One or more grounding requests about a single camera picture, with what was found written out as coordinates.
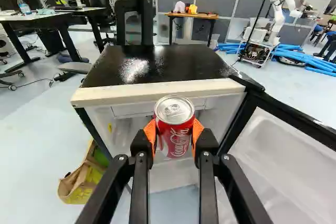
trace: table leg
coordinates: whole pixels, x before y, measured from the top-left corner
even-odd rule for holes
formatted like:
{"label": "table leg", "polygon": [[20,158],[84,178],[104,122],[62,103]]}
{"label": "table leg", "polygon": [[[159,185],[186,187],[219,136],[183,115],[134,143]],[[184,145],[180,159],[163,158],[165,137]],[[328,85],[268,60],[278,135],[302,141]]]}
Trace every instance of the table leg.
{"label": "table leg", "polygon": [[100,36],[100,31],[99,31],[99,28],[98,28],[98,24],[97,24],[96,20],[94,19],[94,17],[88,17],[88,20],[91,24],[92,31],[93,31],[93,34],[94,34],[94,38],[96,39],[99,52],[102,53],[103,50],[104,50],[104,43],[103,43],[103,40],[101,39],[101,36]]}
{"label": "table leg", "polygon": [[20,40],[16,36],[14,30],[12,29],[12,27],[9,23],[3,23],[2,26],[4,27],[4,29],[7,33],[7,36],[9,37],[11,42],[13,43],[15,49],[17,50],[17,52],[19,53],[19,55],[23,59],[23,62],[20,62],[19,64],[15,65],[15,66],[12,66],[11,68],[6,69],[5,70],[6,73],[13,72],[13,71],[15,71],[15,70],[17,70],[21,67],[24,67],[24,66],[28,65],[29,63],[32,63],[32,62],[40,59],[40,57],[34,57],[34,58],[29,57],[25,48],[22,46]]}
{"label": "table leg", "polygon": [[211,41],[211,37],[212,37],[212,32],[214,31],[214,25],[216,20],[215,19],[209,19],[210,23],[211,23],[211,27],[210,27],[210,32],[209,32],[209,39],[208,39],[208,47],[210,46],[210,41]]}
{"label": "table leg", "polygon": [[169,17],[169,45],[172,44],[173,40],[173,19],[174,17]]}
{"label": "table leg", "polygon": [[58,28],[59,30],[59,33],[61,34],[62,36],[62,39],[64,41],[64,44],[66,46],[66,48],[68,49],[68,52],[70,54],[70,57],[73,61],[76,61],[76,62],[81,62],[81,59],[77,53],[77,50],[74,46],[74,42],[72,42],[72,39],[69,35],[69,32],[68,32],[68,26],[67,25],[63,25],[63,26],[60,26]]}

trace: red soda can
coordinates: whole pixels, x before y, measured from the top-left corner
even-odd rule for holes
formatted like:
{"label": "red soda can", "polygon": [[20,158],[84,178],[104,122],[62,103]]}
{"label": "red soda can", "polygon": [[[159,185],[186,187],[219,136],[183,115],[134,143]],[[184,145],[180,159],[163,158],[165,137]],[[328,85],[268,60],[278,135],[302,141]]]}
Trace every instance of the red soda can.
{"label": "red soda can", "polygon": [[169,158],[182,157],[188,151],[195,119],[192,102],[180,95],[167,95],[157,101],[154,112],[162,153]]}

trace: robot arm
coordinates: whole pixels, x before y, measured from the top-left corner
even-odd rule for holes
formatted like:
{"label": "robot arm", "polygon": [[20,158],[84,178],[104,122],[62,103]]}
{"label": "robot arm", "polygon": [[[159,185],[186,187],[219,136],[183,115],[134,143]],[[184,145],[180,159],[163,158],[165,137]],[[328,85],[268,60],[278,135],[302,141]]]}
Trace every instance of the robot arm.
{"label": "robot arm", "polygon": [[282,13],[283,2],[286,2],[288,9],[290,11],[289,16],[294,18],[299,18],[302,16],[302,12],[296,10],[294,0],[271,0],[273,9],[274,9],[274,25],[269,36],[269,42],[274,44],[274,39],[277,37],[280,32],[283,24],[285,23],[285,17]]}

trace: orange object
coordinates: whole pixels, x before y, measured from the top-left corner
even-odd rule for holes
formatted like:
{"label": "orange object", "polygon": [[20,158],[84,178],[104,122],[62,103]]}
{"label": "orange object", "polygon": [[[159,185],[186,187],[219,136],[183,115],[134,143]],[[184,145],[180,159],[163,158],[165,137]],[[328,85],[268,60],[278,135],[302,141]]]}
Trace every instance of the orange object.
{"label": "orange object", "polygon": [[156,140],[156,128],[155,128],[155,119],[150,121],[145,128],[143,128],[145,135],[147,136],[149,142],[152,145],[152,155],[155,156],[155,140]]}
{"label": "orange object", "polygon": [[193,125],[193,134],[192,134],[192,139],[191,139],[191,151],[193,153],[193,157],[195,158],[195,150],[196,150],[196,142],[204,130],[204,126],[199,122],[199,120],[194,119],[194,125]]}

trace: brown paper bag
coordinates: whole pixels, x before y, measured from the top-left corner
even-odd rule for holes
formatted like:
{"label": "brown paper bag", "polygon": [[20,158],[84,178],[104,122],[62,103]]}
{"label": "brown paper bag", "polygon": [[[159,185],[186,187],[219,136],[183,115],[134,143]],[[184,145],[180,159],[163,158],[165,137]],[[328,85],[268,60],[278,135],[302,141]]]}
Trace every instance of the brown paper bag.
{"label": "brown paper bag", "polygon": [[106,169],[93,158],[95,147],[94,141],[91,140],[82,164],[60,180],[58,196],[64,203],[85,204],[104,174]]}

